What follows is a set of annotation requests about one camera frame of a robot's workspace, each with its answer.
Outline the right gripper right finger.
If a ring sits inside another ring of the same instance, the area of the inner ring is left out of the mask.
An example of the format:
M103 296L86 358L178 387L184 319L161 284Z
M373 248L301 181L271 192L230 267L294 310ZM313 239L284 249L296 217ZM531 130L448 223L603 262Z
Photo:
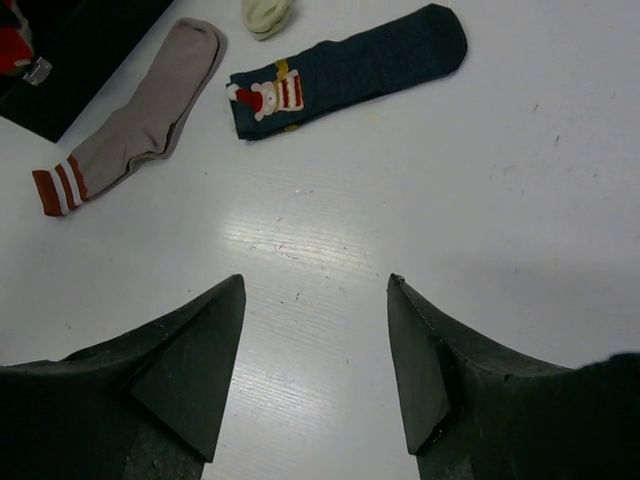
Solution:
M409 453L423 479L635 479L639 357L578 369L512 350L399 275L387 286Z

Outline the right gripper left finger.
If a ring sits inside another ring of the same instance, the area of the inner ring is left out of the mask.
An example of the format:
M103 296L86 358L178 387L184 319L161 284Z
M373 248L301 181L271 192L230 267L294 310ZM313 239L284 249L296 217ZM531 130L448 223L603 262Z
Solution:
M198 479L215 454L246 305L233 275L58 360L1 370L5 479Z

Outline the navy christmas sock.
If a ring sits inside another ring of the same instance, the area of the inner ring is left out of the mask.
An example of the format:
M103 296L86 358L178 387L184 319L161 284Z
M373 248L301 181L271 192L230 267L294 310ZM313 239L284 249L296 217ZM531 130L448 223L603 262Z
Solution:
M261 140L440 80L458 70L467 50L453 10L429 4L342 41L325 40L260 69L233 74L226 90L237 136Z

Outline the beige red reindeer sock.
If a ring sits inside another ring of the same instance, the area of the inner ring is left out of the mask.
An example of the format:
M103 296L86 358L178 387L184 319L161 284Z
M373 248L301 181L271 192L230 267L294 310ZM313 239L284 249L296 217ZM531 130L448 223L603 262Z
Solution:
M16 1L1 0L1 75L16 76L34 55L32 32Z

